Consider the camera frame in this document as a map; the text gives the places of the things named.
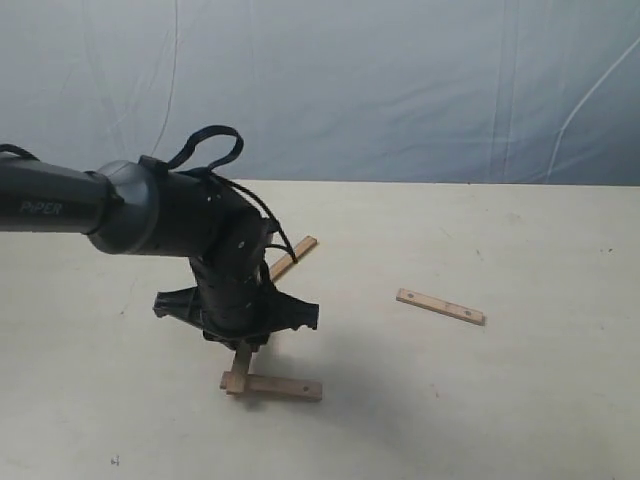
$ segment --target robotic arm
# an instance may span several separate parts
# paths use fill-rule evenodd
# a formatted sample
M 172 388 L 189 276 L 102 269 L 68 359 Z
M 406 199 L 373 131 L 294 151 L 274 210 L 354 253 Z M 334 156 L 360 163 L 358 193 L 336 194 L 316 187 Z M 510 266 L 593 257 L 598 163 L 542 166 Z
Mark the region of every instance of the robotic arm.
M 236 138 L 228 155 L 207 167 L 173 171 L 198 143 L 217 135 Z M 138 163 L 79 172 L 0 145 L 0 231 L 80 233 L 107 254 L 188 258 L 196 286 L 158 293 L 153 310 L 232 350 L 244 341 L 255 351 L 280 330 L 315 330 L 318 305 L 271 282 L 266 248 L 281 248 L 297 261 L 279 222 L 255 194 L 214 172 L 243 146 L 236 130 L 214 125 L 194 133 L 169 162 L 142 156 Z M 275 233 L 284 246 L 272 244 Z

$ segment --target white table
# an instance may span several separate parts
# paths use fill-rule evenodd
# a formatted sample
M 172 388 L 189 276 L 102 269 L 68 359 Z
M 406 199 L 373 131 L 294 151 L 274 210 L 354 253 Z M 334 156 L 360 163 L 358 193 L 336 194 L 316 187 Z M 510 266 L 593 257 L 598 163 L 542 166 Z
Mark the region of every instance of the white table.
M 151 311 L 186 260 L 1 234 L 0 478 L 640 478 L 640 189 L 244 183 L 320 241 L 278 284 L 319 330 L 254 366 L 324 400 L 218 389 L 232 353 Z

